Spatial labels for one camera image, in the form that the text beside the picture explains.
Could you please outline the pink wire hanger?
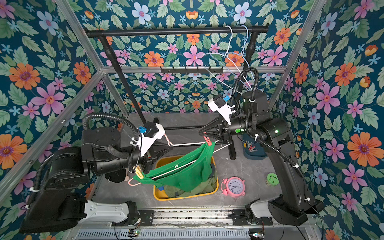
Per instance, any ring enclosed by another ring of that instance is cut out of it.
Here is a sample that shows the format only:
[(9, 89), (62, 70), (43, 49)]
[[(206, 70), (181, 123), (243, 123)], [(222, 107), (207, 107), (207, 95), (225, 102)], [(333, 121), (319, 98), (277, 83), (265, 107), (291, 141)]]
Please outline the pink wire hanger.
[[(217, 150), (214, 150), (214, 153), (217, 152), (217, 151), (220, 151), (226, 147), (228, 147), (230, 144), (226, 143), (226, 142), (223, 142), (223, 141), (214, 141), (213, 139), (211, 139), (211, 142), (215, 142), (215, 144), (218, 146), (220, 145), (221, 147)], [(159, 168), (161, 166), (164, 166), (166, 164), (169, 164), (181, 157), (183, 157), (184, 155), (187, 154), (186, 151), (184, 152), (175, 152), (174, 150), (176, 149), (176, 147), (193, 147), (193, 148), (197, 148), (197, 147), (200, 147), (202, 144), (206, 143), (206, 141), (204, 140), (203, 142), (196, 142), (196, 143), (188, 143), (188, 144), (172, 144), (171, 142), (169, 142), (169, 144), (171, 146), (173, 146), (173, 150), (171, 150), (169, 153), (165, 154), (164, 156), (160, 156), (157, 161), (155, 162), (154, 164), (154, 167), (152, 170), (156, 169), (156, 168)]]

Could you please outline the green tank top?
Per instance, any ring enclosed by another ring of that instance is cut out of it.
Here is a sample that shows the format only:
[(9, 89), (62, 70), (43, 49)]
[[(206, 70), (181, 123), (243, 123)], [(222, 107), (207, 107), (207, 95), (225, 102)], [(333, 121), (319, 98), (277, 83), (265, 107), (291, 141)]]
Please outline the green tank top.
[(181, 158), (149, 171), (143, 178), (135, 175), (133, 179), (157, 188), (171, 186), (189, 192), (207, 181), (213, 173), (211, 163), (214, 150), (214, 143), (211, 145), (204, 143)]

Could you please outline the olive grey tank top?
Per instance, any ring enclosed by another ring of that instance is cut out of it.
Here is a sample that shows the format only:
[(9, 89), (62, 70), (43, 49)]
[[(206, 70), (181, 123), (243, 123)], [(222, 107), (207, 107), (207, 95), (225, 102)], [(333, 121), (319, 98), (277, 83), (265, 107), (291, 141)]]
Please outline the olive grey tank top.
[(208, 194), (215, 191), (217, 187), (217, 177), (208, 178), (207, 181), (200, 183), (191, 191), (183, 191), (173, 186), (164, 186), (164, 191), (169, 198), (187, 198), (191, 196)]

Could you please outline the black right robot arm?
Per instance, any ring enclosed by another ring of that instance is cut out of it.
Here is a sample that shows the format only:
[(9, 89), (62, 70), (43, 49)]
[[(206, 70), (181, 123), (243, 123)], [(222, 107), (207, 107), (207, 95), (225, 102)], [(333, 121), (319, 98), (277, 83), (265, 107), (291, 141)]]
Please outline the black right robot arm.
[(243, 94), (242, 116), (235, 117), (239, 103), (231, 103), (221, 95), (209, 100), (208, 106), (219, 116), (199, 130), (205, 138), (231, 144), (233, 136), (247, 135), (260, 144), (272, 162), (280, 181), (282, 194), (267, 202), (268, 212), (282, 225), (300, 226), (309, 214), (324, 210), (322, 201), (315, 199), (295, 152), (293, 133), (282, 118), (273, 118), (265, 93)]

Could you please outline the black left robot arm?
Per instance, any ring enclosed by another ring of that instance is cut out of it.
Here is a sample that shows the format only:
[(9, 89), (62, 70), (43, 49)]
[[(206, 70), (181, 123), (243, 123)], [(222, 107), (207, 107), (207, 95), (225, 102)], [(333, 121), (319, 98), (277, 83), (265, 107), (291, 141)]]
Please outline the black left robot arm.
[(132, 226), (140, 220), (135, 202), (100, 204), (74, 193), (95, 175), (125, 172), (131, 147), (121, 148), (117, 129), (102, 127), (82, 132), (81, 147), (68, 147), (47, 157), (39, 167), (26, 204), (20, 233), (60, 232), (84, 222)]

